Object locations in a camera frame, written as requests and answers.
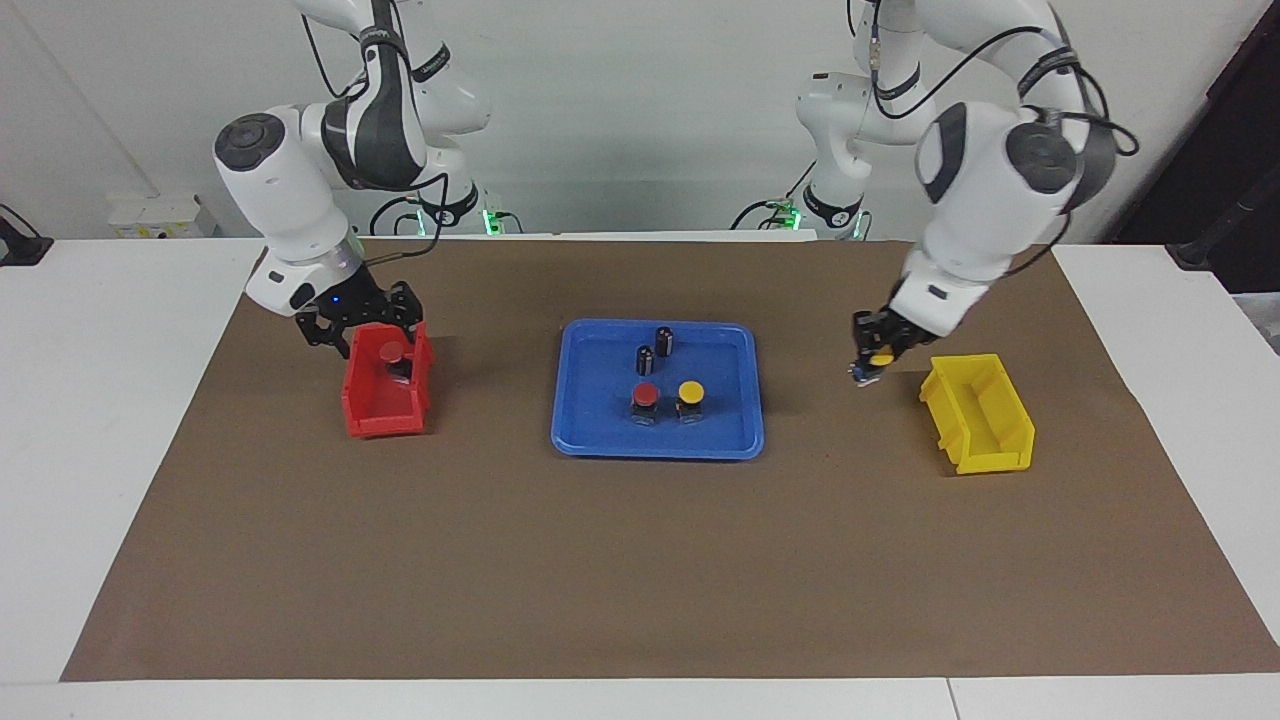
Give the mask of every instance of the yellow button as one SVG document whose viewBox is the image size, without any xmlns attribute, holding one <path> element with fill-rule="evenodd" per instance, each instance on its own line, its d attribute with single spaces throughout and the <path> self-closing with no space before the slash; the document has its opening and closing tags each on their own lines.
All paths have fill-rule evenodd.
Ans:
<svg viewBox="0 0 1280 720">
<path fill-rule="evenodd" d="M 696 380 L 680 383 L 680 401 L 685 405 L 698 405 L 704 397 L 707 397 L 707 391 L 703 389 L 703 383 Z"/>
<path fill-rule="evenodd" d="M 886 345 L 879 352 L 872 355 L 872 365 L 883 368 L 893 363 L 893 351 Z"/>
</svg>

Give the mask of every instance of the yellow bin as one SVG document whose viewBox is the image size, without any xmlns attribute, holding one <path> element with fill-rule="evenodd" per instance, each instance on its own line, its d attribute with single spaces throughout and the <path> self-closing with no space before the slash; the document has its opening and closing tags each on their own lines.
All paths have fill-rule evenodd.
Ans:
<svg viewBox="0 0 1280 720">
<path fill-rule="evenodd" d="M 1025 470 L 1032 465 L 1036 427 L 997 355 L 933 359 L 920 386 L 938 427 L 938 447 L 956 473 Z"/>
</svg>

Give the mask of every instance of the red cap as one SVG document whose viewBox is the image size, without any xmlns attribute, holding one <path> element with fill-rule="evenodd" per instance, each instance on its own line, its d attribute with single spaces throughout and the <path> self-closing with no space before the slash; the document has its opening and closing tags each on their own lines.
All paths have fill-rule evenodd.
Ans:
<svg viewBox="0 0 1280 720">
<path fill-rule="evenodd" d="M 378 351 L 378 356 L 381 357 L 383 363 L 390 365 L 392 363 L 399 363 L 404 359 L 404 345 L 399 342 L 388 342 Z"/>
<path fill-rule="evenodd" d="M 631 402 L 640 407 L 653 407 L 658 404 L 658 386 L 653 383 L 640 383 L 631 391 Z"/>
</svg>

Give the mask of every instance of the blue plastic tray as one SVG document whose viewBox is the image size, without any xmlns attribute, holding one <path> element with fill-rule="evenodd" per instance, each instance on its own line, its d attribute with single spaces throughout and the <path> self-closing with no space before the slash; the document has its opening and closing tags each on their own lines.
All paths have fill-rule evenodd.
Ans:
<svg viewBox="0 0 1280 720">
<path fill-rule="evenodd" d="M 662 325 L 676 336 L 675 352 L 657 357 L 654 373 L 635 370 L 636 348 L 653 346 Z M 658 423 L 631 421 L 631 391 L 649 380 L 662 392 Z M 707 388 L 703 420 L 681 424 L 676 388 Z M 561 343 L 552 443 L 566 455 L 681 460 L 750 460 L 764 450 L 755 338 L 731 323 L 582 319 L 564 328 Z"/>
</svg>

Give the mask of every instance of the tabletop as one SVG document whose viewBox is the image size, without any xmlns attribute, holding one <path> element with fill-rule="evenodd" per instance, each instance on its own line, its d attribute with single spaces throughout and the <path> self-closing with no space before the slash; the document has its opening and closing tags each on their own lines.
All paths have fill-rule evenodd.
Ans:
<svg viewBox="0 0 1280 720">
<path fill-rule="evenodd" d="M 1271 717 L 1280 701 L 1276 675 L 56 684 L 260 250 L 68 241 L 0 270 L 0 468 L 26 470 L 0 470 L 0 716 Z M 1280 359 L 1211 275 L 1158 247 L 1056 256 L 1276 637 Z"/>
</svg>

